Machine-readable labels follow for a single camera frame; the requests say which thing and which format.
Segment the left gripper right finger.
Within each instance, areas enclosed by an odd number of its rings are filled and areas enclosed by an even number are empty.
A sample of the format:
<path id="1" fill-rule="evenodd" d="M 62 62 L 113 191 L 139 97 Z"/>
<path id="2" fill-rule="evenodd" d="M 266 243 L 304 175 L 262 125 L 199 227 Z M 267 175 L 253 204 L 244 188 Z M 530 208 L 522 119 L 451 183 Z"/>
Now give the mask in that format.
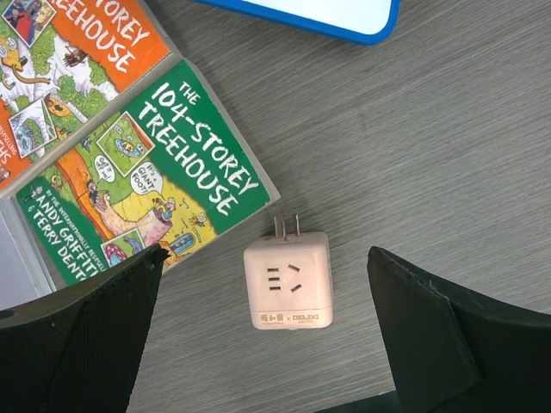
<path id="1" fill-rule="evenodd" d="M 373 246 L 370 291 L 392 391 L 334 412 L 548 412 L 550 316 L 490 298 Z"/>

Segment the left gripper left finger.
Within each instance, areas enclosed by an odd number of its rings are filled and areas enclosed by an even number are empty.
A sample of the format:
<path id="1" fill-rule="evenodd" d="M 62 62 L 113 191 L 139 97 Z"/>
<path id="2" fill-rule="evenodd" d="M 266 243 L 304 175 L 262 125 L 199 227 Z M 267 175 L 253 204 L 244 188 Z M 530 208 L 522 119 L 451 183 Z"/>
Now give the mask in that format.
<path id="1" fill-rule="evenodd" d="M 1 312 L 3 412 L 124 412 L 167 250 Z"/>

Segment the blue framed whiteboard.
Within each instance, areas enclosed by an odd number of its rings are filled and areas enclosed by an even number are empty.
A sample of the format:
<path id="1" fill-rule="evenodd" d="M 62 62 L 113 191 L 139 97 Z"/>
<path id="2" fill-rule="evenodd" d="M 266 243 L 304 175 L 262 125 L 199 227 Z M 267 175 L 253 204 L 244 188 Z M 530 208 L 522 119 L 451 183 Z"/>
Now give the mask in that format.
<path id="1" fill-rule="evenodd" d="M 363 46 L 393 31 L 399 0 L 204 0 L 204 4 Z"/>

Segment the pink cube power adapter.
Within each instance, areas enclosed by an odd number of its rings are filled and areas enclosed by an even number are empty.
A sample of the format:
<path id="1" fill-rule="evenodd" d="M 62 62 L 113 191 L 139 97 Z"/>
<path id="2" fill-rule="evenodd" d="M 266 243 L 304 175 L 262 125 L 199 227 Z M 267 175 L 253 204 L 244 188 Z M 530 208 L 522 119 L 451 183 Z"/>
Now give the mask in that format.
<path id="1" fill-rule="evenodd" d="M 333 321 L 330 245 L 322 231 L 287 231 L 282 214 L 275 233 L 244 252 L 251 322 L 259 330 L 322 329 Z"/>

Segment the green treehouse book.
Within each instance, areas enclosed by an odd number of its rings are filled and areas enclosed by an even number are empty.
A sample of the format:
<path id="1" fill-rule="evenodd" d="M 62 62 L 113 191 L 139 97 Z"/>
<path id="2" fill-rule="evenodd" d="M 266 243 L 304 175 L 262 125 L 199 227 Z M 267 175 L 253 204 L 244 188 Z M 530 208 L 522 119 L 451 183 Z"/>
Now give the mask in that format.
<path id="1" fill-rule="evenodd" d="M 1 288 L 21 302 L 158 244 L 172 268 L 279 198 L 207 79 L 183 59 L 1 201 Z"/>

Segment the orange treehouse book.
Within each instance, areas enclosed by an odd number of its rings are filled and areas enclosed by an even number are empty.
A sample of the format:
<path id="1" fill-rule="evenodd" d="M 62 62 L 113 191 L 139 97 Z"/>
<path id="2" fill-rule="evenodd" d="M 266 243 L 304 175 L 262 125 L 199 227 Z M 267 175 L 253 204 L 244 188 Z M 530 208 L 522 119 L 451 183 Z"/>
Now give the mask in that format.
<path id="1" fill-rule="evenodd" d="M 1 193 L 178 56 L 143 1 L 3 1 Z"/>

